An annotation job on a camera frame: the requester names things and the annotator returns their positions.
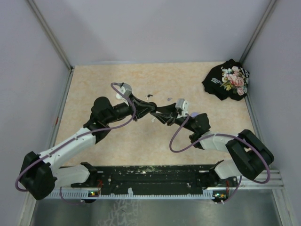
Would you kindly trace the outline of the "black earbud case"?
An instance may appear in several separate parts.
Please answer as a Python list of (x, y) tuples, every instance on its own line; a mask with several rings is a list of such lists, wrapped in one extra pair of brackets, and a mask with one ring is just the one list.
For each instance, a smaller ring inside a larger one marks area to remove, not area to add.
[(150, 113), (154, 113), (157, 110), (157, 105), (154, 102), (149, 102), (148, 109)]

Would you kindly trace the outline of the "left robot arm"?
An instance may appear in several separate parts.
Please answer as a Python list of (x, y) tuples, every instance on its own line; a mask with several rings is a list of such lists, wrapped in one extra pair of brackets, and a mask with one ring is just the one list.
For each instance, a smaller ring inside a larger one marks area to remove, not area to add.
[(113, 106), (107, 97), (94, 101), (89, 120), (74, 135), (40, 153), (29, 152), (16, 179), (18, 191), (29, 192), (36, 200), (47, 197), (54, 189), (83, 185), (92, 187), (98, 181), (97, 169), (87, 162), (73, 167), (63, 164), (81, 151), (102, 141), (113, 130), (110, 123), (126, 117), (138, 120), (156, 111), (154, 102), (145, 102), (134, 95), (121, 95), (125, 102)]

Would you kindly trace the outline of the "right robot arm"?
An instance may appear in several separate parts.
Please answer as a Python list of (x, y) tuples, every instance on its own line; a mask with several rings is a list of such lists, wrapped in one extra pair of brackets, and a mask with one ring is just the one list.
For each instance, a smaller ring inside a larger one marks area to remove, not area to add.
[(221, 186), (227, 178), (239, 176), (255, 181), (264, 170), (269, 181), (269, 166), (274, 155), (252, 131), (245, 129), (236, 135), (213, 133), (206, 113), (190, 116), (186, 110), (185, 106), (172, 104), (158, 107), (151, 115), (167, 126), (176, 124), (179, 129), (191, 131), (189, 147), (230, 154), (231, 159), (222, 160), (214, 166), (210, 174), (213, 185)]

